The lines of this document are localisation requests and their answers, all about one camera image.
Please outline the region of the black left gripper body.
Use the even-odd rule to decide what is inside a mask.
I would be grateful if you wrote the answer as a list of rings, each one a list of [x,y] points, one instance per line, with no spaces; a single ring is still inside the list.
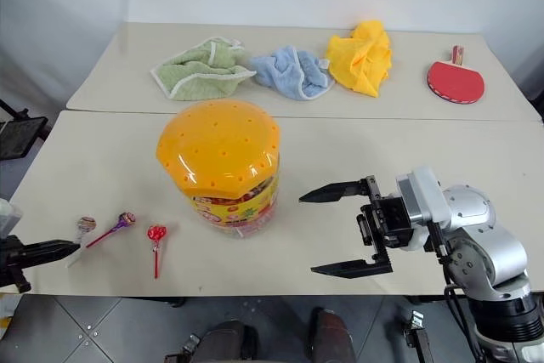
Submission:
[[[14,285],[18,293],[31,290],[31,284],[25,278],[17,260],[22,247],[22,243],[15,235],[1,239],[1,287]]]

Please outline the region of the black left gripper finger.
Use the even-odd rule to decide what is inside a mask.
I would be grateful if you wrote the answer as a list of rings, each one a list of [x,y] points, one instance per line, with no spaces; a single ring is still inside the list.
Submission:
[[[48,264],[72,255],[78,247],[66,247],[49,250],[27,252],[24,264]]]
[[[40,241],[38,243],[25,245],[26,252],[54,252],[54,251],[68,251],[75,252],[80,248],[78,243],[67,240],[51,240]]]

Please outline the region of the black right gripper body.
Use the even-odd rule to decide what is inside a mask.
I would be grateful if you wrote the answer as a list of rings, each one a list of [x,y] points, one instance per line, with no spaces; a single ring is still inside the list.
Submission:
[[[356,220],[363,242],[374,248],[371,262],[360,261],[359,273],[390,273],[393,271],[389,248],[405,246],[412,237],[411,221],[400,196],[382,196],[373,176],[360,180],[361,195],[369,203],[360,208]]]

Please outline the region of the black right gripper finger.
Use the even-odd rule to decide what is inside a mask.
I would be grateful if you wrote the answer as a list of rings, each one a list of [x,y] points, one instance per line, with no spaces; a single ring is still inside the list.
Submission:
[[[389,261],[367,263],[364,259],[344,261],[335,264],[326,264],[312,267],[312,272],[345,279],[355,279],[372,275],[383,275],[392,272]]]
[[[312,190],[301,196],[299,202],[324,203],[335,202],[348,196],[368,196],[368,187],[365,180],[332,183]]]

